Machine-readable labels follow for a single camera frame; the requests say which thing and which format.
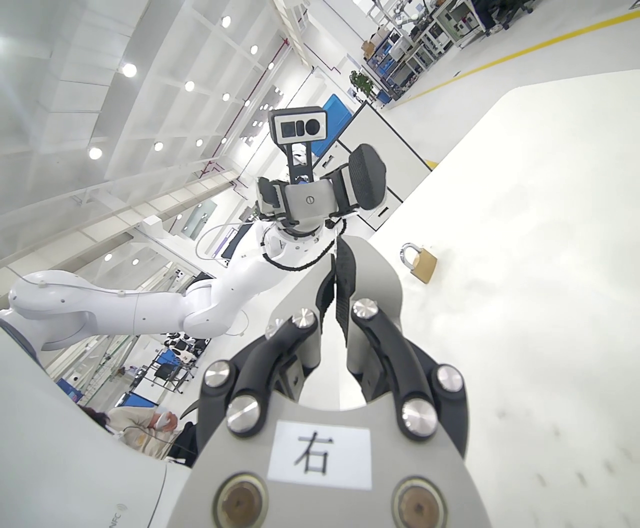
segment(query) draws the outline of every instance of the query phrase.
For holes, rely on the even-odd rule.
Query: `person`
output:
[[[496,22],[491,13],[489,12],[489,7],[491,6],[492,0],[471,0],[473,2],[474,8],[476,9],[476,14],[480,19],[480,22],[484,26],[484,31],[487,36],[494,35],[498,33],[498,31],[504,29],[502,24]]]
[[[114,435],[132,449],[159,460],[171,456],[184,458],[185,465],[192,467],[198,458],[196,426],[187,422],[182,431],[177,431],[178,416],[171,412],[157,413],[145,407],[115,407],[107,413],[90,407],[80,409],[100,427]]]

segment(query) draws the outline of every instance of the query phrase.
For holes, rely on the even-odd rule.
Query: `chinese character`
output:
[[[316,472],[316,473],[322,473],[322,475],[326,475],[326,458],[329,455],[328,452],[318,452],[318,451],[311,451],[311,449],[313,448],[314,443],[318,443],[318,444],[332,444],[333,440],[331,438],[328,438],[327,440],[322,440],[321,438],[318,438],[318,433],[317,431],[314,431],[314,434],[311,438],[304,438],[302,436],[298,437],[298,441],[299,442],[308,442],[309,445],[307,447],[307,450],[300,455],[300,458],[298,458],[296,460],[296,462],[294,463],[294,466],[297,466],[302,459],[305,459],[305,473],[308,473],[310,471]],[[322,457],[322,467],[309,467],[309,459],[312,456],[321,456]]]

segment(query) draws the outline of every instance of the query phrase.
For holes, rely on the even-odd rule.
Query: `face mask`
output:
[[[156,426],[154,427],[156,431],[162,431],[165,426],[169,425],[169,422],[171,421],[169,419],[170,414],[170,412],[164,412],[160,415],[160,418],[158,418]]]

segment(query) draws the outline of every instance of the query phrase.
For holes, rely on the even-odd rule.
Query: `blue sign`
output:
[[[59,386],[75,403],[78,403],[82,399],[82,392],[67,383],[65,380],[59,380],[56,385]]]

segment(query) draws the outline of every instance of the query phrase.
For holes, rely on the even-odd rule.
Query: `camera lens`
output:
[[[280,124],[280,131],[283,138],[295,138],[296,137],[296,124],[293,121],[286,121]]]
[[[305,126],[307,134],[315,136],[320,131],[320,123],[317,119],[310,119]]]

